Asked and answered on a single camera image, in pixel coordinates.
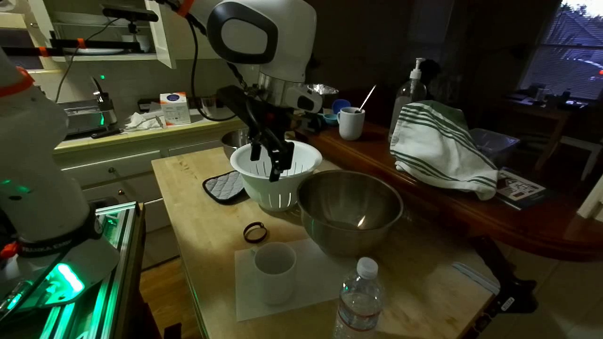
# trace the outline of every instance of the white colander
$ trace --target white colander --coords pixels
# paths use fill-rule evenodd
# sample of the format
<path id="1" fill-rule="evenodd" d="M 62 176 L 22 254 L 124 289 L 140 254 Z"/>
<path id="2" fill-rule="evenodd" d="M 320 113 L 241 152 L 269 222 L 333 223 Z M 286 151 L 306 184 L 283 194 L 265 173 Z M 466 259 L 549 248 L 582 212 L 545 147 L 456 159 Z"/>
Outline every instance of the white colander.
<path id="1" fill-rule="evenodd" d="M 242 174 L 249 197 L 269 211 L 293 207 L 297 203 L 297 187 L 323 161 L 316 148 L 299 141 L 289 142 L 295 144 L 291 169 L 284 171 L 276 182 L 268 180 L 272 163 L 264 147 L 258 161 L 250 160 L 251 144 L 237 149 L 230 157 L 232 167 Z"/>

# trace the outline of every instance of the metal bowl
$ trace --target metal bowl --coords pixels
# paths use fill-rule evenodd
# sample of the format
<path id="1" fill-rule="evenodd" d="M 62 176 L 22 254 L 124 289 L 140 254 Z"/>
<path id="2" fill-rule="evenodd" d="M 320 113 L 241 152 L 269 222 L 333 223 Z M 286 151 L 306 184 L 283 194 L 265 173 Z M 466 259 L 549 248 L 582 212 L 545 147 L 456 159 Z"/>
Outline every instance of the metal bowl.
<path id="1" fill-rule="evenodd" d="M 224 148 L 224 154 L 228 160 L 230 156 L 237 150 L 237 148 L 249 144 L 247 139 L 248 130 L 237 130 L 226 133 L 222 137 L 222 147 Z"/>
<path id="2" fill-rule="evenodd" d="M 325 253 L 337 256 L 370 253 L 403 211 L 390 185 L 351 171 L 313 174 L 300 184 L 297 197 L 308 235 Z"/>

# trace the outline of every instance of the white box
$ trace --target white box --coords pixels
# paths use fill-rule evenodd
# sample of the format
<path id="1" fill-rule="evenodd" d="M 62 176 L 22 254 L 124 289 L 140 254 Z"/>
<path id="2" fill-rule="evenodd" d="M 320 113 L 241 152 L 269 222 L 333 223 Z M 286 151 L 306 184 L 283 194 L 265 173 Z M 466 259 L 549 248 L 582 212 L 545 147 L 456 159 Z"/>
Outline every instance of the white box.
<path id="1" fill-rule="evenodd" d="M 161 111 L 165 117 L 165 124 L 183 125 L 191 123 L 191 114 L 186 102 L 186 93 L 163 93 L 159 95 Z"/>

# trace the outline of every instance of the green striped towel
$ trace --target green striped towel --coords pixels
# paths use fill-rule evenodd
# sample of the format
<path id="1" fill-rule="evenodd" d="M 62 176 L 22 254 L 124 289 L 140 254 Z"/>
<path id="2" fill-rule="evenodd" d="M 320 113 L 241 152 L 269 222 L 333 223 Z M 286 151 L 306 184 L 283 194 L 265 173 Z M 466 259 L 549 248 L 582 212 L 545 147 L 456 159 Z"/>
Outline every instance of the green striped towel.
<path id="1" fill-rule="evenodd" d="M 396 168 L 441 188 L 496 193 L 498 169 L 475 147 L 463 111 L 436 101 L 404 105 L 391 138 Z"/>

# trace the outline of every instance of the white mug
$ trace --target white mug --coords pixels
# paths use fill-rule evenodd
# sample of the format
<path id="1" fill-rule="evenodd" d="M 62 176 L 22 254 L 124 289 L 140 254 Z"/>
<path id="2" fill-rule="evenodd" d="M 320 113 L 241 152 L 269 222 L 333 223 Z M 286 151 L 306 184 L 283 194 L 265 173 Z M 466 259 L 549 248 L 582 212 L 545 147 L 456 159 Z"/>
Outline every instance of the white mug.
<path id="1" fill-rule="evenodd" d="M 337 113 L 337 122 L 339 123 L 339 135 L 344 140 L 356 140 L 362 134 L 364 125 L 364 110 L 355 113 L 356 107 L 344 107 Z"/>
<path id="2" fill-rule="evenodd" d="M 269 242 L 255 250 L 253 258 L 260 298 L 269 305 L 287 301 L 295 290 L 297 255 L 282 242 Z"/>

